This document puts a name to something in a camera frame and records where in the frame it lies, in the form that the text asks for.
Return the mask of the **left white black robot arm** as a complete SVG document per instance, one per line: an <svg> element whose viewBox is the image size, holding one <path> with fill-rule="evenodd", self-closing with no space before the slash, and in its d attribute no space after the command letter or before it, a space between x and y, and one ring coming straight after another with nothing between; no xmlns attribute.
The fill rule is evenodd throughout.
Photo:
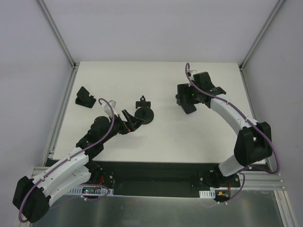
<svg viewBox="0 0 303 227"><path fill-rule="evenodd" d="M23 176L19 179L12 200L18 209L19 222L37 222L72 188L99 181L100 167L93 158L104 149L104 143L117 134L134 132L144 124L143 119L130 115L126 110L122 113L125 120L115 113L97 117L64 158L32 178Z"/></svg>

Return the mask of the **left aluminium frame post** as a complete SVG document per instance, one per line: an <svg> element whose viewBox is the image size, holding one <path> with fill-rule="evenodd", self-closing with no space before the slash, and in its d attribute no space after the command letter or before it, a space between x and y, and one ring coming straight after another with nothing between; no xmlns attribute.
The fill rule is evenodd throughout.
<svg viewBox="0 0 303 227"><path fill-rule="evenodd" d="M36 4L38 5L38 7L40 8L43 17L45 18L48 26L50 27L53 36L55 37L62 53L64 54L66 60L68 61L69 65L71 66L71 68L74 70L77 68L77 63L75 62L74 58L72 57L66 42L64 41L52 15L50 10L48 9L46 3L44 0L36 0Z"/></svg>

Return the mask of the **black round-base phone stand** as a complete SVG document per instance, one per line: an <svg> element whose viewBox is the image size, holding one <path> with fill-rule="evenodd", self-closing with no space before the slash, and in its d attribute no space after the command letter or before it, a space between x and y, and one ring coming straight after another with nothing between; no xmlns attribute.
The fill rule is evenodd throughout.
<svg viewBox="0 0 303 227"><path fill-rule="evenodd" d="M154 119L154 112L151 109L151 101L146 101L145 96L142 96L139 101L135 102L136 118L144 120L145 125L151 123Z"/></svg>

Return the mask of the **black smartphone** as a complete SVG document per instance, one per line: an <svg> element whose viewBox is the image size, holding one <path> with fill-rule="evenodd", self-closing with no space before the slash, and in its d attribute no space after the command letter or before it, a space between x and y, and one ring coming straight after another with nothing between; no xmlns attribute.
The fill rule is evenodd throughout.
<svg viewBox="0 0 303 227"><path fill-rule="evenodd" d="M186 114L192 114L196 111L194 104L183 104L181 107Z"/></svg>

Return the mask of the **black folding phone stand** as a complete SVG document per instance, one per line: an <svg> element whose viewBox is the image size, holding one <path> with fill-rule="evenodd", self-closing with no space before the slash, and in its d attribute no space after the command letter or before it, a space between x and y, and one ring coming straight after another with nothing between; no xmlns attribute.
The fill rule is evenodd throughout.
<svg viewBox="0 0 303 227"><path fill-rule="evenodd" d="M89 91L83 86L79 89L76 96L75 104L89 109L91 109L96 102L96 98L90 95Z"/></svg>

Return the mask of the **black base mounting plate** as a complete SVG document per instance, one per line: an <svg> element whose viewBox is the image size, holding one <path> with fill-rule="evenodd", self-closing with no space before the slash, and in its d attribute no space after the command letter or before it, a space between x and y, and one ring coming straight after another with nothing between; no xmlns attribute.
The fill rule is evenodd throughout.
<svg viewBox="0 0 303 227"><path fill-rule="evenodd" d="M217 163L90 161L59 174L54 188L58 195L85 185L119 196L197 198L211 188L240 186L236 174L220 177Z"/></svg>

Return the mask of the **aluminium frame post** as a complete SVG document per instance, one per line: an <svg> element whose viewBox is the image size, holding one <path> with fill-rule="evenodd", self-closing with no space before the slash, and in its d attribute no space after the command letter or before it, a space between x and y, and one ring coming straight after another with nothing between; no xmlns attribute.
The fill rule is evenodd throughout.
<svg viewBox="0 0 303 227"><path fill-rule="evenodd" d="M239 70L242 72L246 65L249 63L250 59L252 58L254 52L260 45L261 41L263 40L266 32L274 22L275 18L277 17L278 13L280 12L283 5L286 3L286 0L277 0L274 4L270 14L268 15L267 19L265 20L264 24L262 25L260 31L258 32L256 38L254 39L252 45L250 46L247 54L245 55L243 61L239 64Z"/></svg>
<svg viewBox="0 0 303 227"><path fill-rule="evenodd" d="M64 54L66 60L68 61L69 65L71 66L71 68L74 70L77 68L77 63L75 62L74 58L72 57L66 42L64 41L52 15L50 10L48 9L46 3L44 0L36 0L36 4L38 5L38 7L40 8L43 17L45 18L48 26L50 27L53 36L55 37L62 53Z"/></svg>

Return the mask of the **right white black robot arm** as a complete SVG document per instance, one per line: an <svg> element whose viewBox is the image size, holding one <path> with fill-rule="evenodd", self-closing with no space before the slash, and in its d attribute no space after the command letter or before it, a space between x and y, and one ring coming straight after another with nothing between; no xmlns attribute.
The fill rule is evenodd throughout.
<svg viewBox="0 0 303 227"><path fill-rule="evenodd" d="M233 155L214 170L213 181L217 186L225 186L231 175L272 156L271 128L267 122L245 115L230 101L225 90L212 83L208 72L196 73L188 79L188 83L177 85L177 104L187 114L196 111L196 104L206 105L219 114L237 136Z"/></svg>

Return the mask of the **right aluminium frame post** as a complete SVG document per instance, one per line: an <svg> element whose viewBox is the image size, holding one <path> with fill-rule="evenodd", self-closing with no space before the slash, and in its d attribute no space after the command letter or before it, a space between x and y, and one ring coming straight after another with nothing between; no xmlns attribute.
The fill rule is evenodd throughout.
<svg viewBox="0 0 303 227"><path fill-rule="evenodd" d="M277 0L274 4L270 14L268 15L267 19L265 20L264 24L262 25L260 31L258 32L256 38L254 39L252 45L250 46L247 54L245 55L243 61L239 64L239 70L242 72L246 65L249 63L250 59L252 58L254 52L260 45L261 41L263 40L266 32L274 22L275 18L277 17L278 13L280 12L283 5L286 3L286 0Z"/></svg>

